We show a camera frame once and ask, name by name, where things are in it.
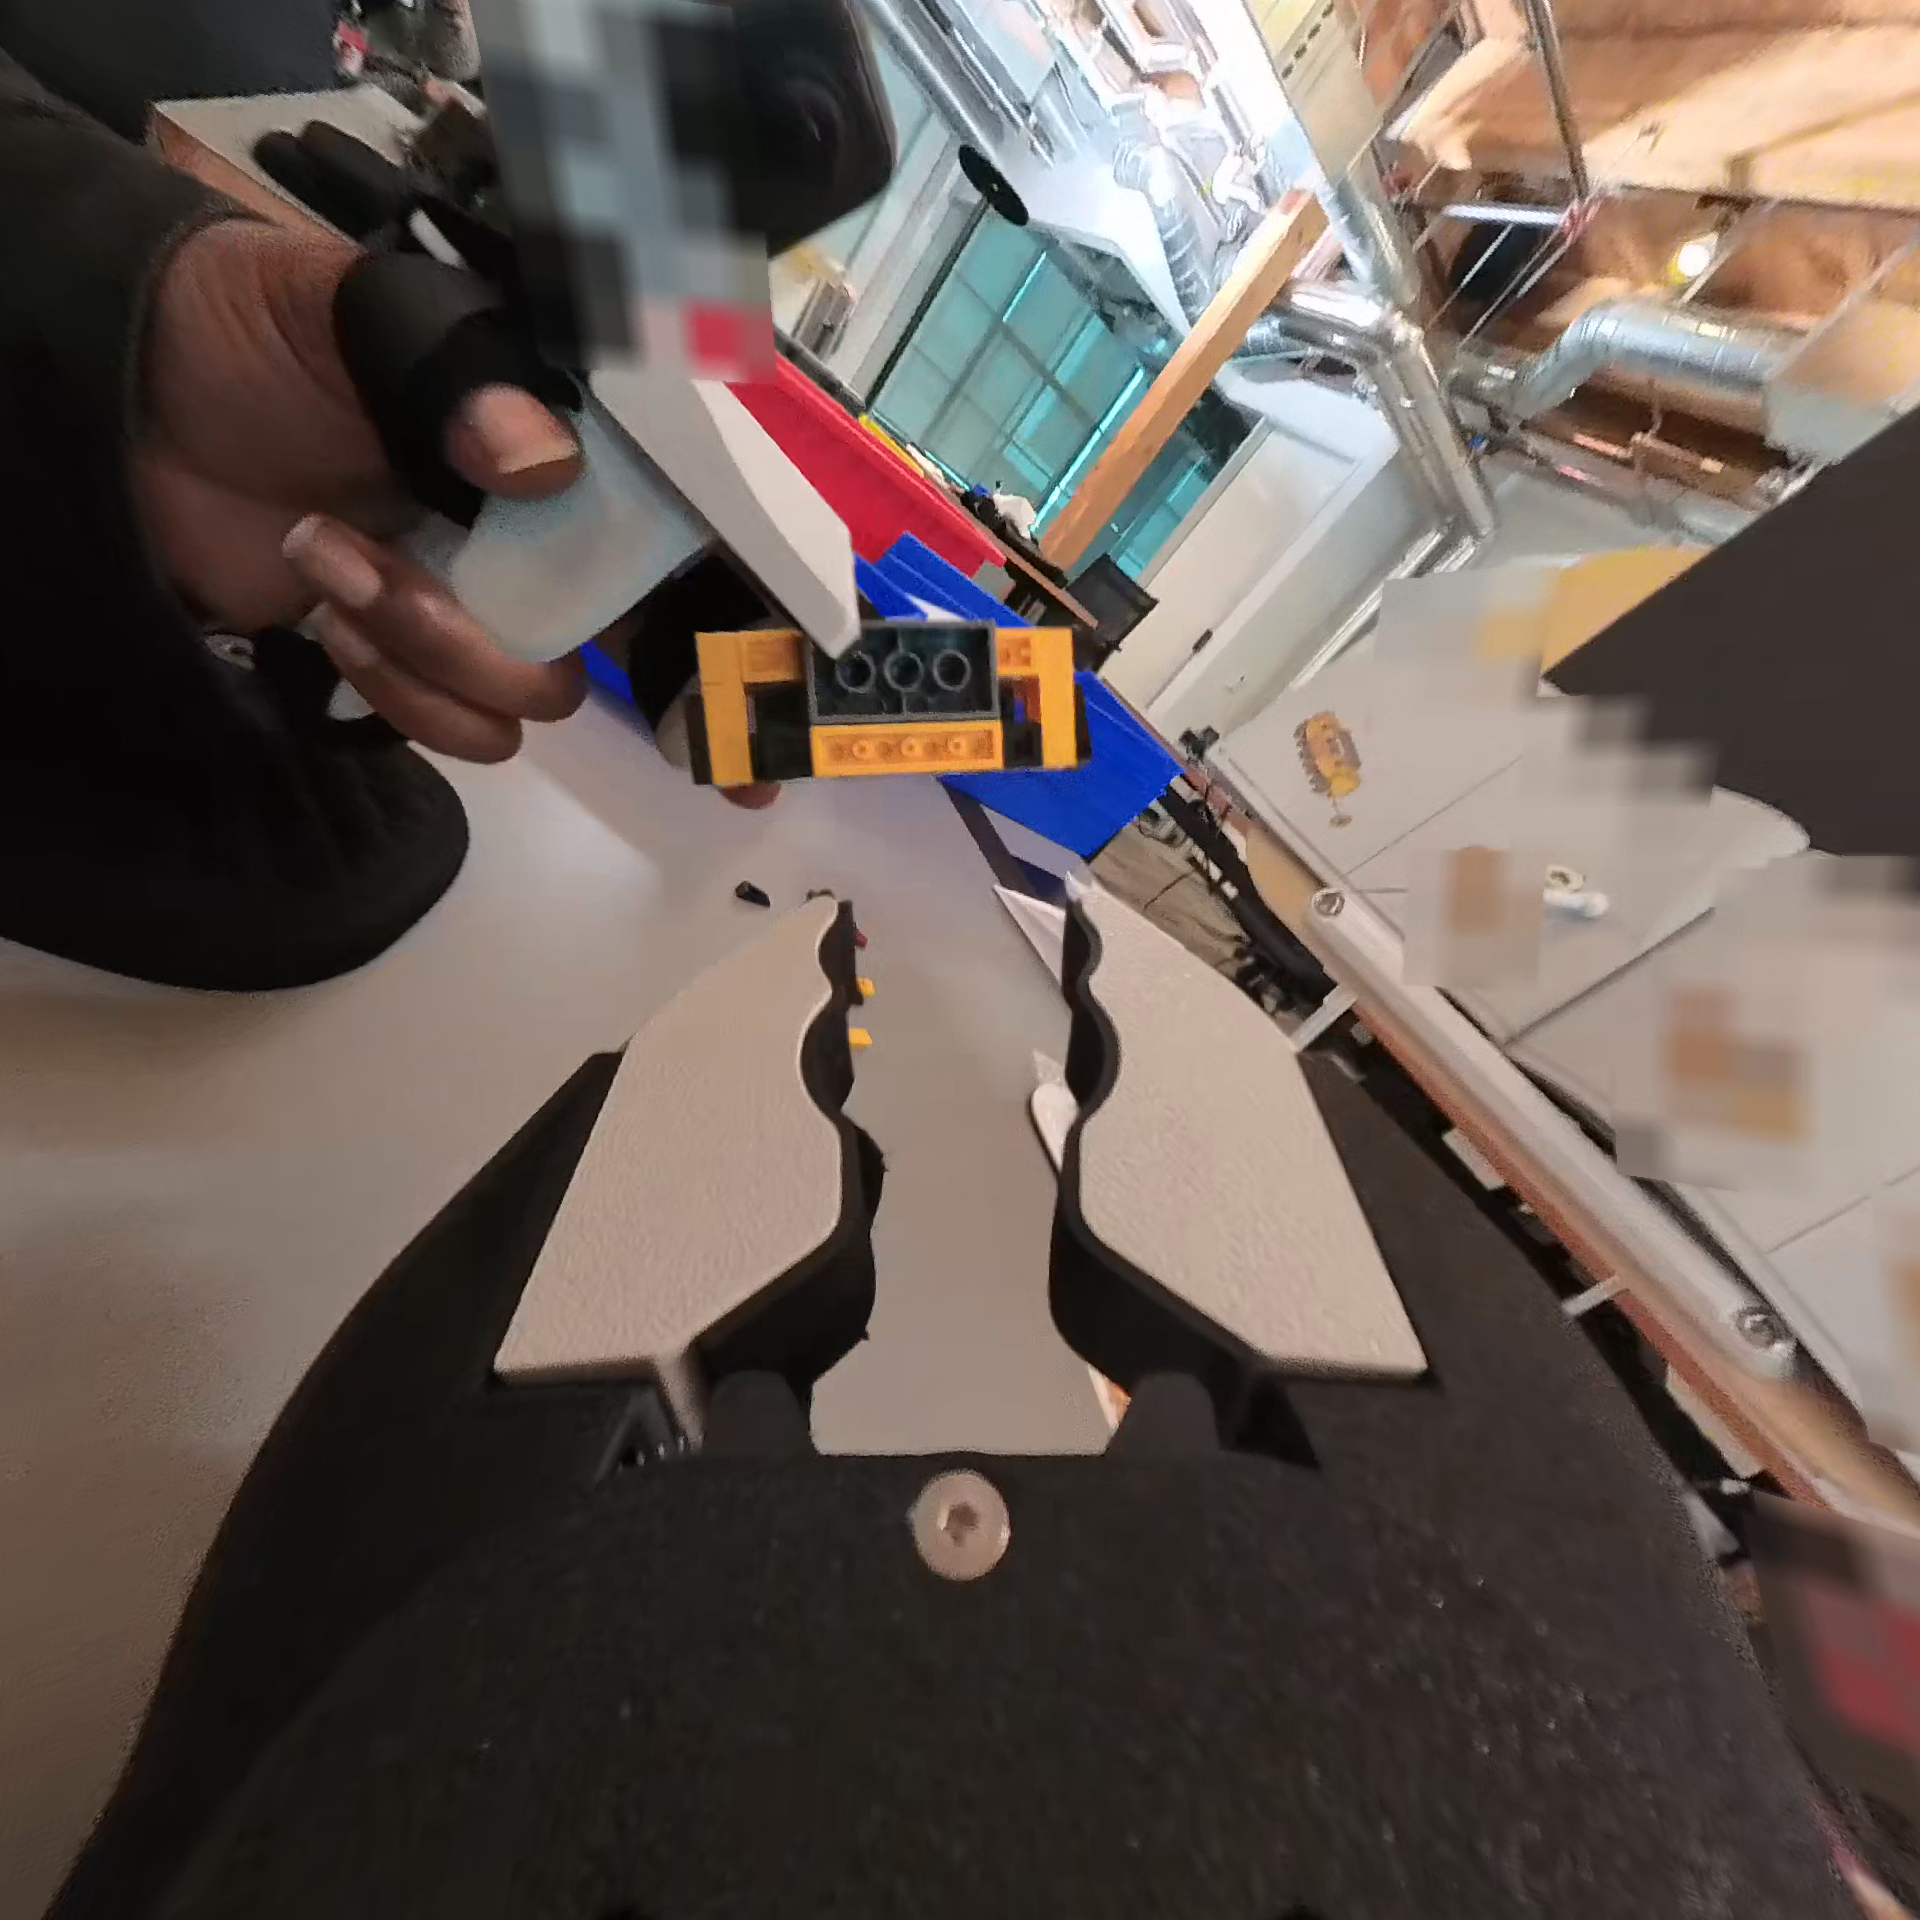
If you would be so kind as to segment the black lego car chassis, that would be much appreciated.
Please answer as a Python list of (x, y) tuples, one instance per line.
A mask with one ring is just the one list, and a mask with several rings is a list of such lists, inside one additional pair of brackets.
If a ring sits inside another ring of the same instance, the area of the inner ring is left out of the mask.
[(871, 620), (841, 655), (798, 631), (700, 631), (700, 783), (1066, 772), (1087, 758), (1069, 629)]

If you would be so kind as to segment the red plastic bin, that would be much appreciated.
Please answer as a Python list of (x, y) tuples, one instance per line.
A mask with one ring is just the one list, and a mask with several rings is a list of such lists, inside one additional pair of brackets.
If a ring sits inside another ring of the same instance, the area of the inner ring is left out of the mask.
[(845, 523), (863, 562), (881, 564), (914, 538), (970, 581), (1003, 564), (1001, 544), (946, 487), (805, 373), (782, 360), (772, 378), (741, 379), (729, 390)]

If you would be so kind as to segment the black monitor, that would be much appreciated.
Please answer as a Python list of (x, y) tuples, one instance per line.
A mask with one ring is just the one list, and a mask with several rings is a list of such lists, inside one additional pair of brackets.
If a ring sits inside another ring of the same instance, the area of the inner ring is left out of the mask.
[(1097, 644), (1115, 651), (1159, 605), (1111, 550), (1087, 559), (1069, 579), (1069, 598), (1087, 615)]

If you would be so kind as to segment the black panel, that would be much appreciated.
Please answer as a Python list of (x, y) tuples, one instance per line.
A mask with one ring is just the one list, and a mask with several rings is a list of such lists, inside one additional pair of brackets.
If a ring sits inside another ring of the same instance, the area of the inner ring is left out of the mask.
[(1917, 860), (1917, 414), (1547, 671), (1841, 858)]

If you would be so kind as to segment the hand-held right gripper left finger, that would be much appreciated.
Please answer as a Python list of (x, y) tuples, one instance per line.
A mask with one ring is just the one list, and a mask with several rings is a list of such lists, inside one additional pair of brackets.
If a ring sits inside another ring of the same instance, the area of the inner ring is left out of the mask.
[(851, 903), (759, 925), (631, 1036), (497, 1374), (820, 1381), (873, 1314), (873, 1152), (845, 1114)]

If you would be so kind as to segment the person's left hand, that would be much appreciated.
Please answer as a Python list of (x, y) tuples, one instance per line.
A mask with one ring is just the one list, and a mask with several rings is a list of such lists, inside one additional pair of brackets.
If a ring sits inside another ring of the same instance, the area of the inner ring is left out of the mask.
[(586, 700), (574, 655), (503, 653), (401, 550), (415, 506), (346, 368), (334, 232), (221, 222), (150, 296), (127, 468), (162, 581), (225, 632), (300, 627), (373, 712), (457, 760), (508, 760)]

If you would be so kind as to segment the blue plastic bin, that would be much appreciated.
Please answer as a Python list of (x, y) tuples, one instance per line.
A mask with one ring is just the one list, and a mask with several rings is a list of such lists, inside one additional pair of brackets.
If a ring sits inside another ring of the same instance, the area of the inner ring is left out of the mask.
[[(798, 783), (885, 783), (930, 779), (979, 799), (1003, 818), (1076, 854), (1102, 850), (1161, 795), (1177, 772), (1159, 738), (1111, 695), (1097, 675), (1082, 667), (1084, 635), (1069, 622), (1034, 620), (1003, 605), (979, 581), (925, 550), (914, 538), (900, 539), (881, 564), (854, 559), (854, 587), (862, 622), (871, 620), (959, 620), (997, 629), (1069, 629), (1075, 632), (1075, 676), (1086, 700), (1087, 758), (1066, 772), (999, 775), (895, 775), (877, 779), (805, 779)], [(663, 750), (689, 760), (689, 695), (698, 680), (698, 632), (793, 631), (726, 559), (706, 558), (686, 564), (675, 579), (651, 589), (613, 644), (586, 651), (589, 676), (615, 693), (660, 738)]]

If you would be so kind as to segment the silver ventilation duct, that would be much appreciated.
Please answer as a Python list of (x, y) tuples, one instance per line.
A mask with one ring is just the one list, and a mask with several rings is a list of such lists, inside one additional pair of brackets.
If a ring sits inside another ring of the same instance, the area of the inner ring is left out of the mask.
[(1130, 142), (1115, 183), (1139, 192), (1151, 214), (1183, 326), (1157, 341), (1163, 370), (1188, 370), (1195, 352), (1215, 368), (1323, 356), (1353, 368), (1382, 406), (1404, 455), (1425, 485), (1436, 523), (1463, 544), (1497, 527), (1492, 498), (1457, 420), (1465, 400), (1499, 424), (1519, 424), (1563, 406), (1587, 384), (1619, 375), (1660, 395), (1739, 400), (1762, 414), (1765, 438), (1786, 448), (1778, 388), (1802, 368), (1805, 330), (1745, 320), (1701, 304), (1619, 296), (1588, 304), (1538, 352), (1481, 352), (1467, 342), (1439, 364), (1427, 335), (1391, 304), (1351, 286), (1286, 278), (1247, 322), (1230, 320), (1207, 344), (1202, 317), (1226, 290), (1215, 255), (1204, 253), (1209, 216), (1177, 151)]

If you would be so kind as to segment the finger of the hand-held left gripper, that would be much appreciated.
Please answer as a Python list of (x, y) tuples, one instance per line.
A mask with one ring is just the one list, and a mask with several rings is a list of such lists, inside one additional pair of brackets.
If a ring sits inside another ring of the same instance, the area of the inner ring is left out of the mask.
[(593, 378), (593, 400), (671, 496), (828, 655), (859, 632), (845, 523), (729, 384), (714, 378)]

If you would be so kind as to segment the wooden beam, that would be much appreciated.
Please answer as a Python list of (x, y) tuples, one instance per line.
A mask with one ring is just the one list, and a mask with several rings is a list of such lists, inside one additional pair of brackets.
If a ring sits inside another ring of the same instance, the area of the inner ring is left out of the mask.
[(1265, 214), (1202, 315), (1047, 527), (1039, 550), (1052, 564), (1069, 570), (1087, 554), (1325, 230), (1327, 214), (1305, 188), (1291, 188)]

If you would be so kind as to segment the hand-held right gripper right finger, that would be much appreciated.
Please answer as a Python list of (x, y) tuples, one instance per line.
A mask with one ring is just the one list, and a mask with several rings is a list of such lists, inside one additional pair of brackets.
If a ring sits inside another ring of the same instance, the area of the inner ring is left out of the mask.
[(1290, 1037), (1093, 885), (1063, 911), (1060, 986), (1047, 1302), (1069, 1351), (1115, 1387), (1425, 1378)]

